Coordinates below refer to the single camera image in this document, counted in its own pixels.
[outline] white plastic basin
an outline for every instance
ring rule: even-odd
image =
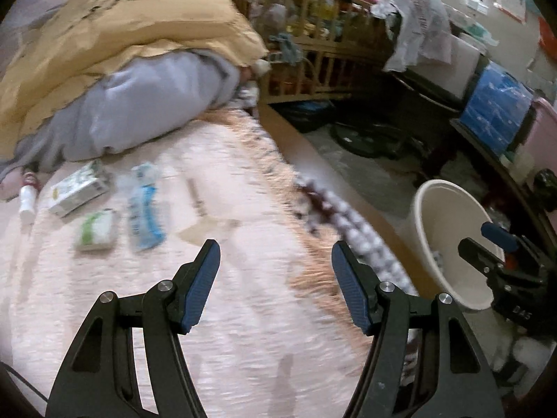
[[[469,310],[484,310],[493,301],[486,278],[458,255],[458,244],[473,238],[499,259],[504,252],[481,235],[481,226],[491,221],[470,193],[446,180],[430,180],[416,192],[400,236],[417,255],[431,278]],[[432,251],[443,258],[441,272]]]

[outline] blue and white packet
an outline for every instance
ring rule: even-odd
[[[166,239],[153,199],[156,191],[157,187],[154,184],[146,184],[145,181],[138,180],[130,195],[128,221],[130,240],[135,251],[153,248]]]

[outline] bed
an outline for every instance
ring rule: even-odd
[[[6,20],[36,18],[56,3],[18,0]],[[15,25],[6,27],[6,20],[2,27],[12,33]],[[352,325],[330,267],[330,248],[340,235],[328,225],[308,233],[304,212],[297,209],[297,172],[272,137],[306,177],[339,195],[346,188],[339,188],[340,182],[326,184],[335,182],[335,175],[326,169],[319,173],[318,161],[313,163],[317,170],[307,170],[312,154],[302,154],[297,162],[305,149],[300,151],[301,136],[282,126],[268,107],[261,109],[262,124],[243,110],[211,111],[162,138],[103,157],[112,190],[64,219],[49,213],[46,193],[78,163],[65,163],[45,185],[31,228],[21,226],[17,199],[0,203],[6,222],[0,229],[0,359],[48,395],[74,333],[99,294],[144,292],[172,277],[195,257],[202,240],[214,237],[221,244],[221,269],[199,325],[181,339],[208,416],[342,416],[371,340]],[[119,178],[143,162],[159,169],[157,201],[167,240],[135,253],[126,229],[127,192]],[[212,232],[199,225],[203,213],[188,181],[196,184],[208,215],[235,222],[229,230]],[[353,194],[346,199],[363,214],[369,210]],[[116,247],[78,254],[72,247],[77,227],[85,214],[106,207],[121,214]],[[382,249],[417,268],[377,215],[364,217],[373,220],[396,253],[381,240]],[[428,284],[418,279],[416,286],[434,295]],[[134,337],[143,406],[156,411],[140,332]],[[44,412],[45,404],[18,386]]]

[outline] pink furniture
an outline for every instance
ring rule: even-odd
[[[536,119],[524,147],[534,157],[534,173],[549,168],[557,174],[557,113],[545,99],[535,99],[532,105],[536,109]],[[549,213],[548,218],[557,231],[557,210]]]

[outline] black cable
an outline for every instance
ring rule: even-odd
[[[19,374],[19,372],[17,372],[14,368],[12,368],[9,364],[5,364],[4,362],[0,362],[0,364],[2,366],[5,367],[6,371],[9,372],[10,374],[16,376],[19,380],[21,380],[25,385],[27,385],[27,387],[33,392],[35,393],[38,397],[40,397],[44,402],[48,402],[48,398],[41,393],[40,391],[38,391],[37,388],[35,388],[33,385],[31,385],[25,377],[23,377],[21,374]]]

